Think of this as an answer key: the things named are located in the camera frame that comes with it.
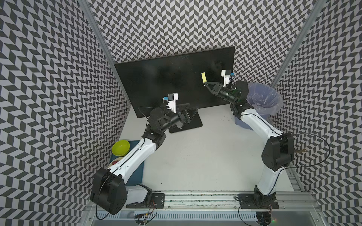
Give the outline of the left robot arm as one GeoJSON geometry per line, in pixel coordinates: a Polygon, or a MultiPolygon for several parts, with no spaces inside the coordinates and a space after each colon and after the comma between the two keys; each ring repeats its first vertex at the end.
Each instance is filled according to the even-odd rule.
{"type": "Polygon", "coordinates": [[[144,185],[127,186],[127,182],[138,167],[161,147],[166,131],[192,122],[198,109],[190,104],[176,106],[175,112],[167,104],[152,109],[138,144],[122,160],[95,173],[90,200],[112,215],[130,204],[150,206],[152,189],[144,185]]]}

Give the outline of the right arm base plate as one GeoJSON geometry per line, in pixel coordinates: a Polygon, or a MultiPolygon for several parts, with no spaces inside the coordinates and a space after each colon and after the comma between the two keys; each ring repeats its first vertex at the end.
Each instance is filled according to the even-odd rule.
{"type": "Polygon", "coordinates": [[[241,204],[242,209],[272,209],[277,210],[280,208],[276,199],[276,192],[271,195],[259,194],[238,194],[238,202],[241,204]]]}

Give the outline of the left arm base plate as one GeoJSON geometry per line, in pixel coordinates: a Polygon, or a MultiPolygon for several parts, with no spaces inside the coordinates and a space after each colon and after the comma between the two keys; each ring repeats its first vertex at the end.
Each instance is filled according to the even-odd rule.
{"type": "Polygon", "coordinates": [[[135,202],[127,204],[127,209],[146,209],[156,207],[158,209],[163,209],[165,204],[165,193],[152,193],[148,195],[143,202],[135,202]]]}

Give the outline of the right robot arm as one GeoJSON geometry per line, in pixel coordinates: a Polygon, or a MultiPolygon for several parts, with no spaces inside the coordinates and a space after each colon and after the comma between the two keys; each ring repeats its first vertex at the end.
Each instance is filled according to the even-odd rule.
{"type": "Polygon", "coordinates": [[[294,160],[293,135],[282,133],[257,112],[251,100],[256,94],[255,84],[239,81],[232,89],[219,82],[204,82],[204,86],[214,96],[229,102],[233,115],[261,138],[265,145],[261,154],[264,169],[254,188],[253,203],[257,208],[273,203],[277,180],[294,160]]]}

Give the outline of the yellow narrow sticky note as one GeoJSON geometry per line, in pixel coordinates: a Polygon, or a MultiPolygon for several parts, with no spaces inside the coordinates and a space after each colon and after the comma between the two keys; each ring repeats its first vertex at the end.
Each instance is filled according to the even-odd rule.
{"type": "Polygon", "coordinates": [[[202,82],[203,82],[203,84],[205,84],[205,83],[207,82],[206,74],[205,74],[205,73],[202,73],[202,74],[201,74],[201,77],[202,77],[202,82]]]}

